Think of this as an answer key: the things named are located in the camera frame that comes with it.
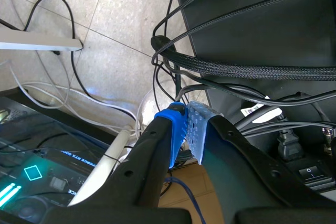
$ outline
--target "white tube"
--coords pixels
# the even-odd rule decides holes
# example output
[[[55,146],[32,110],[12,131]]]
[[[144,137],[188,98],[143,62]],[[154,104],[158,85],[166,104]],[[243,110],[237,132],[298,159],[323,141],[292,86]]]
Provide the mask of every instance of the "white tube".
[[[117,162],[108,156],[116,159],[119,158],[122,150],[129,140],[130,129],[130,126],[125,126],[125,128],[114,139],[110,147],[105,152],[106,156],[102,156],[87,180],[85,180],[82,187],[78,190],[77,194],[69,203],[69,206],[73,206],[87,199],[105,183]]]

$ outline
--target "tile floor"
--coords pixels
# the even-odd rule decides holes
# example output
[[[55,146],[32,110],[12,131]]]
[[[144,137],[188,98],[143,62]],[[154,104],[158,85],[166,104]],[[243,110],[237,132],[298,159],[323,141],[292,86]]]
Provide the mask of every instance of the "tile floor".
[[[37,0],[13,0],[19,15],[25,22],[32,5]],[[67,0],[76,22],[77,38],[84,42],[84,49],[75,53],[76,68],[88,91],[99,99],[123,106],[136,113],[140,101],[151,89],[153,66],[150,39],[154,26],[165,16],[169,0]],[[178,5],[174,0],[173,7]],[[9,0],[2,0],[1,19],[22,28],[14,15]],[[70,37],[69,14],[60,0],[44,0],[37,8],[28,31]],[[176,37],[185,31],[182,15],[175,15],[168,25],[168,36]],[[177,49],[191,54],[188,38],[179,41]],[[41,52],[43,62],[48,68],[54,82],[66,86],[65,73],[51,52]],[[70,53],[62,52],[61,60],[66,66],[71,87],[79,89],[73,78]],[[48,81],[35,52],[23,50],[0,50],[0,62],[10,59],[20,82]],[[15,81],[8,66],[1,66],[0,90],[14,87]],[[168,75],[161,73],[160,80],[168,80]],[[171,94],[174,93],[172,82],[164,83]],[[47,103],[53,99],[34,92],[33,95]],[[204,92],[189,94],[190,100],[205,101]],[[158,92],[160,106],[164,108],[169,99]],[[102,123],[125,126],[132,123],[127,116],[118,111],[96,105],[83,97],[71,95],[71,105],[83,116]],[[156,108],[151,94],[142,109],[143,123],[148,124]]]

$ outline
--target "green led light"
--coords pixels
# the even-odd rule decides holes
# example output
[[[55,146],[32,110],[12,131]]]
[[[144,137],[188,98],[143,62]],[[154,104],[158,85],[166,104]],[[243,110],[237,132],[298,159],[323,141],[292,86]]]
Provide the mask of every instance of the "green led light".
[[[11,183],[9,186],[7,186],[5,189],[3,189],[2,191],[0,191],[0,199],[6,194],[8,193],[12,188],[13,186],[15,186],[14,183]]]
[[[25,173],[30,181],[42,178],[42,174],[36,165],[24,168]]]
[[[10,191],[2,200],[0,200],[0,207],[2,207],[7,201],[9,201],[19,190],[20,186],[17,186],[12,191]]]

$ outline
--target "sticker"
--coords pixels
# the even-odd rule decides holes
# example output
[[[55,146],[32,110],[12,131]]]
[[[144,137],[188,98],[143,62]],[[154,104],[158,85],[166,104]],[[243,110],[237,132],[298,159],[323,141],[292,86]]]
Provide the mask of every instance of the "sticker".
[[[241,109],[240,111],[242,114],[247,117],[250,115],[252,112],[256,111],[257,109],[261,108],[264,106],[263,104],[256,104],[251,108],[246,108],[246,109]],[[261,117],[255,119],[253,123],[265,123],[268,122],[269,120],[275,118],[276,116],[279,116],[282,113],[282,110],[279,108],[276,108],[272,111],[267,112],[266,114],[262,115]]]

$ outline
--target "power switch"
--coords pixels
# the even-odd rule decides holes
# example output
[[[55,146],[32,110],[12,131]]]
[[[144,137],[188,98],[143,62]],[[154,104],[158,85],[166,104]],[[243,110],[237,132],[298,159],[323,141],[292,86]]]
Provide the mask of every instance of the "power switch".
[[[312,166],[307,169],[299,170],[299,173],[301,174],[301,176],[306,182],[324,177],[324,174],[316,166]]]

